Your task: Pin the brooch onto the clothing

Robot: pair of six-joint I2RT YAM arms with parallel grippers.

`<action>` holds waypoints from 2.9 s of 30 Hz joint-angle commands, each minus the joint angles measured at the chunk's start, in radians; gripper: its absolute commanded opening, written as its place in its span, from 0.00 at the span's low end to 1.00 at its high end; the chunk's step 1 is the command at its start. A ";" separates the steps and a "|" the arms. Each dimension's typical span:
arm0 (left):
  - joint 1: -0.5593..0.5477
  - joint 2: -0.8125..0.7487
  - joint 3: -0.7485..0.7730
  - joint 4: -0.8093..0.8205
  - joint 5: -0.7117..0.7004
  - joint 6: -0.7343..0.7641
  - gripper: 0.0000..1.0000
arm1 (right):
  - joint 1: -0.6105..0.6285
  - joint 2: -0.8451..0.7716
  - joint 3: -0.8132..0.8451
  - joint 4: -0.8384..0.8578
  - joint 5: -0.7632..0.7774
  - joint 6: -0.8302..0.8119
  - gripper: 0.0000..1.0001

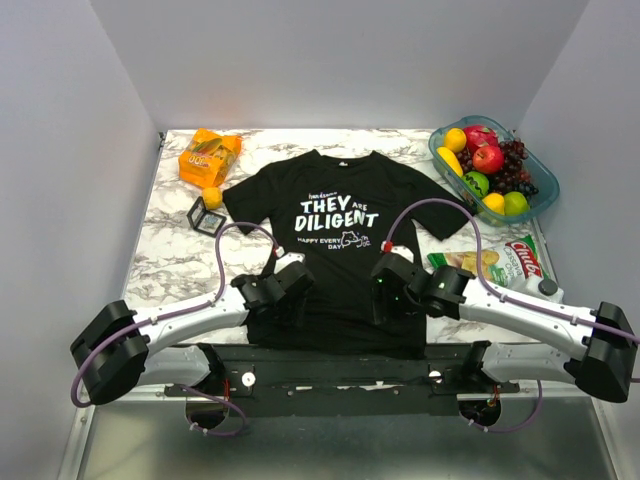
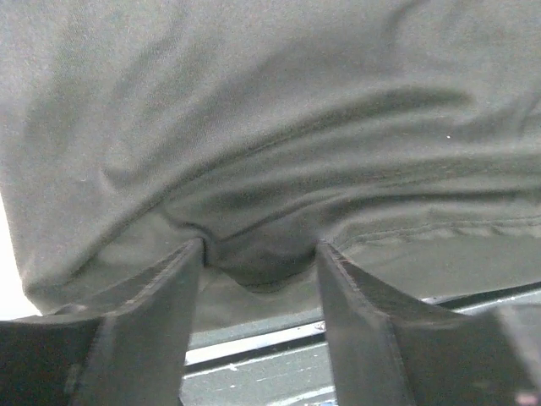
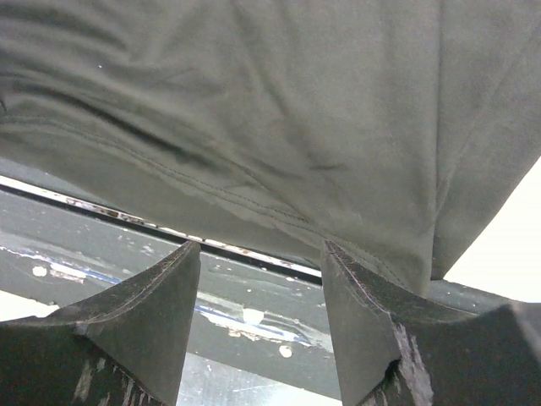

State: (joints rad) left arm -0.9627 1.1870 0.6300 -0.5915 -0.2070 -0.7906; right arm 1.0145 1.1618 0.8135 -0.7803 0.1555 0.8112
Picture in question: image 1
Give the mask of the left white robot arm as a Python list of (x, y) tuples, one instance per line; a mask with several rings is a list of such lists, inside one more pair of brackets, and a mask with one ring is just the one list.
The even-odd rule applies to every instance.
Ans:
[(135, 311), (107, 304), (70, 346), (78, 368), (71, 401), (79, 407), (113, 402), (142, 385), (185, 384), (214, 393), (220, 368), (200, 347), (182, 342), (217, 330), (257, 323), (297, 324), (314, 277), (301, 253), (278, 259), (273, 273), (240, 275), (219, 295)]

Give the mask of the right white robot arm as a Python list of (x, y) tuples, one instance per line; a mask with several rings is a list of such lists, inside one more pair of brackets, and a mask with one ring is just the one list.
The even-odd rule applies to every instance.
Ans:
[(490, 343), (460, 367), (469, 390), (517, 380), (574, 385), (597, 399), (629, 397), (639, 346), (624, 311), (603, 302), (595, 310), (567, 306), (504, 287), (452, 266), (429, 273), (396, 253), (371, 272), (377, 324), (412, 317), (449, 317), (497, 326), (527, 337), (518, 344)]

